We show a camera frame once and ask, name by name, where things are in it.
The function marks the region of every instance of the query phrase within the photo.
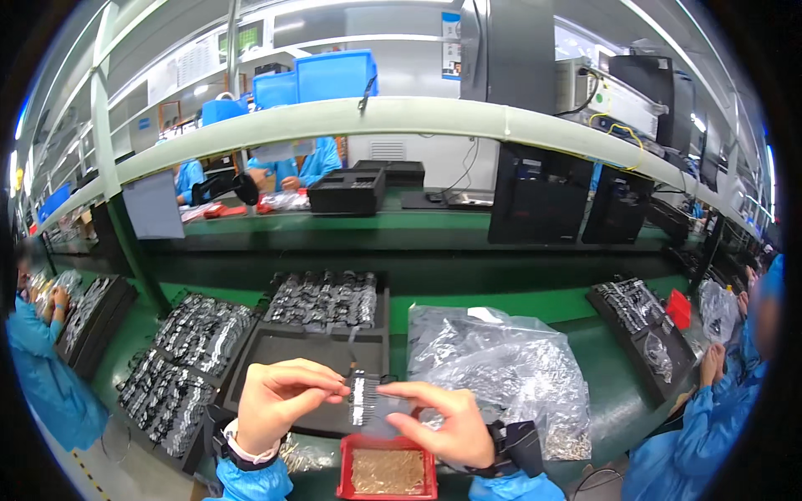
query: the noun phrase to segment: air vent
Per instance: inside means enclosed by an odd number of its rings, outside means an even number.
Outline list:
[[[407,149],[403,141],[371,141],[371,160],[403,162]]]

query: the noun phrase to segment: wristwatch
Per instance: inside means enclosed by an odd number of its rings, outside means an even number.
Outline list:
[[[523,470],[529,478],[533,478],[545,471],[541,442],[534,422],[505,425],[495,421],[488,425],[488,433],[496,452],[495,461],[487,468],[465,467],[468,473],[494,479]]]

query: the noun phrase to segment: green workbench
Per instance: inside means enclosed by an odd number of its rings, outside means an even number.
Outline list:
[[[407,311],[412,304],[489,306],[510,315],[538,317],[567,334],[589,383],[591,463],[596,467],[629,450],[665,421],[674,401],[652,406],[613,334],[585,299],[592,284],[613,280],[615,273],[641,277],[662,297],[673,288],[684,291],[687,279],[659,252],[667,240],[662,231],[645,226],[630,246],[490,245],[487,213],[405,211],[397,192],[388,193],[384,209],[368,218],[296,212],[199,220],[185,225],[183,240],[142,243],[168,299],[190,289],[255,305],[275,272],[385,273],[391,295],[391,372],[400,378],[406,373]],[[54,261],[60,268],[82,271],[88,281],[95,273],[115,272],[105,256],[95,253],[102,247],[88,253],[58,253]],[[154,310],[140,294],[92,382],[109,409],[117,410],[115,385],[128,377],[130,360],[150,344],[157,328]],[[678,393],[694,383],[691,376]],[[586,465],[550,463],[548,473],[566,485],[578,479]],[[201,473],[210,477],[210,469],[206,464]],[[338,469],[336,474],[308,472],[293,478],[296,488],[291,497],[334,499]],[[441,499],[465,499],[466,479],[442,475],[439,483]],[[314,496],[305,495],[307,488],[316,490]]]

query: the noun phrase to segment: white watch strap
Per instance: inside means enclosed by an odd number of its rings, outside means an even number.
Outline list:
[[[273,458],[273,456],[278,454],[278,449],[282,444],[281,440],[277,440],[272,447],[265,452],[262,452],[258,456],[254,456],[242,450],[236,440],[238,426],[239,419],[234,419],[223,430],[223,436],[225,436],[225,439],[229,442],[229,447],[231,447],[231,449],[236,452],[240,458],[244,459],[245,461],[250,461],[253,464],[261,464],[267,463]]]

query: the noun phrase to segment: blue lab coat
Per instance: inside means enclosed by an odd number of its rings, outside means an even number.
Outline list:
[[[763,297],[783,294],[781,258],[758,282]],[[754,316],[749,315],[737,349],[728,350],[724,378],[702,388],[688,402],[683,428],[649,438],[630,452],[623,501],[687,501],[704,492],[737,440],[768,369],[755,348]]]
[[[106,429],[106,408],[53,349],[62,323],[48,327],[19,295],[14,304],[6,331],[26,400],[64,450],[89,449]]]
[[[192,205],[192,186],[206,181],[201,162],[187,160],[181,164],[176,181],[176,196],[183,195],[184,203]]]
[[[334,138],[318,137],[315,141],[314,153],[307,155],[298,173],[298,163],[295,158],[280,162],[267,162],[262,164],[252,158],[248,160],[248,168],[267,169],[267,176],[276,175],[276,191],[282,190],[282,180],[286,177],[297,176],[301,180],[301,187],[309,187],[334,169],[342,168],[340,155],[337,153],[337,144]]]
[[[223,482],[223,498],[232,501],[282,501],[293,490],[287,466],[280,459],[258,471],[242,471],[228,459],[217,464]],[[471,501],[563,501],[565,496],[545,473],[534,479],[522,471],[498,479],[474,477],[468,493]]]

